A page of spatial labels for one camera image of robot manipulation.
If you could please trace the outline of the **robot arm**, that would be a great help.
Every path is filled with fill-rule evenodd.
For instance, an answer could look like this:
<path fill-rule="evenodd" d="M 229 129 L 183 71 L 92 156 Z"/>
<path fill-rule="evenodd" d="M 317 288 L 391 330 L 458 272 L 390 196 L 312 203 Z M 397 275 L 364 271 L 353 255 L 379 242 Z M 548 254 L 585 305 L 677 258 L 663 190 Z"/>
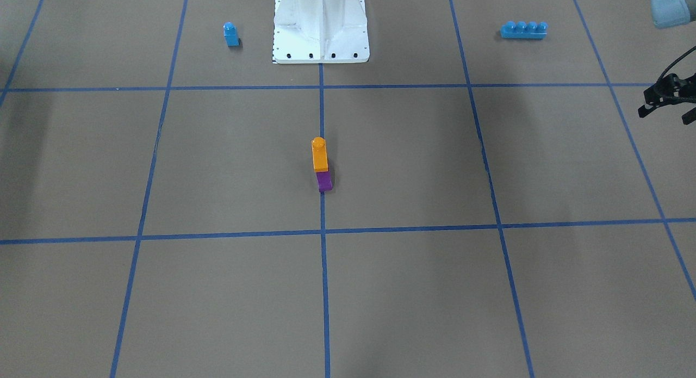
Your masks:
<path fill-rule="evenodd" d="M 658 29 L 683 26 L 695 19 L 695 0 L 650 0 L 650 6 L 653 24 Z M 694 46 L 689 48 L 668 64 L 654 84 L 643 91 L 644 104 L 637 110 L 641 119 L 666 106 L 695 104 L 695 75 L 681 78 L 672 72 L 694 50 Z"/>

